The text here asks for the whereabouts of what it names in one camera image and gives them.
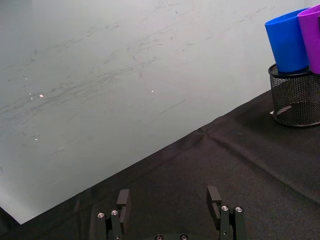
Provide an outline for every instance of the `plastic cup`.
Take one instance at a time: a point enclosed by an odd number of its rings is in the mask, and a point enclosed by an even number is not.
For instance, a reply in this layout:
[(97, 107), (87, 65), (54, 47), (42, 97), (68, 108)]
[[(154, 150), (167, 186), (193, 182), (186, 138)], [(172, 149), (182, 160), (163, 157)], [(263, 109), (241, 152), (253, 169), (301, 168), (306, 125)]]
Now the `plastic cup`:
[(310, 61), (310, 69), (320, 74), (320, 5), (298, 14), (304, 45)]
[(291, 73), (309, 66), (298, 14), (307, 8), (279, 16), (265, 23), (279, 72)]

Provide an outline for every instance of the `purple cup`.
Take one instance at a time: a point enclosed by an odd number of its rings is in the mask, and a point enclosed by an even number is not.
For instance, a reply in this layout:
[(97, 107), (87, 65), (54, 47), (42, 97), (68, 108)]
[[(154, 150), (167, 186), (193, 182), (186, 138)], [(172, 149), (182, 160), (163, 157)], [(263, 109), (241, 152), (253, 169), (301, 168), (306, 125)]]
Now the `purple cup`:
[(320, 74), (320, 5), (311, 7), (298, 14), (310, 69)]

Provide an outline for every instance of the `black tablecloth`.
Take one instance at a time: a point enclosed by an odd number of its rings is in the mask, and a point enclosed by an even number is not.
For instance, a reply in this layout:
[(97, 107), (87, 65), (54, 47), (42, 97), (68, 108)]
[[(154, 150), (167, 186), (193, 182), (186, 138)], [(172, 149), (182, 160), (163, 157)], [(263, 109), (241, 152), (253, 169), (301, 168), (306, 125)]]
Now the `black tablecloth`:
[(129, 188), (126, 239), (216, 240), (206, 205), (206, 186), (214, 185), (225, 204), (245, 209), (247, 239), (319, 240), (320, 126), (282, 126), (272, 109), (264, 93), (0, 239), (95, 240), (97, 213), (115, 208)]

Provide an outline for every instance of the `mesh pencil holder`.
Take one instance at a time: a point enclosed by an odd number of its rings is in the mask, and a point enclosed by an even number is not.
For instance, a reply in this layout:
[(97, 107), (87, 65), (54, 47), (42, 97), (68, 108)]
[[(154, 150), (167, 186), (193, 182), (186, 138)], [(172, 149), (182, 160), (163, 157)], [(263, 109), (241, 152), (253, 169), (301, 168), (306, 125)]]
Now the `mesh pencil holder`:
[(273, 100), (273, 118), (284, 125), (308, 127), (320, 124), (320, 75), (309, 68), (278, 72), (269, 68)]

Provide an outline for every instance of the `screw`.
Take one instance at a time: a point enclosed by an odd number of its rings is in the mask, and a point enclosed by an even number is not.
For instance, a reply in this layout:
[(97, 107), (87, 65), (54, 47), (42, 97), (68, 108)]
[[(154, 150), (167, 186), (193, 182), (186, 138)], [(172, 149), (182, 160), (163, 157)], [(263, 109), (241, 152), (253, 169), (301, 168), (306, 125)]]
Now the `screw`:
[(99, 212), (99, 213), (98, 213), (98, 218), (101, 219), (101, 218), (103, 218), (104, 216), (105, 216), (105, 214), (104, 214), (103, 212)]
[(188, 236), (185, 235), (185, 234), (182, 234), (182, 235), (180, 236), (180, 239), (181, 239), (181, 240), (188, 240)]
[(242, 208), (241, 208), (241, 207), (238, 207), (238, 206), (235, 208), (235, 210), (236, 210), (238, 213), (241, 213), (241, 212), (242, 212)]
[(222, 209), (223, 211), (228, 211), (228, 210), (229, 210), (229, 208), (228, 208), (227, 206), (222, 206), (221, 209)]

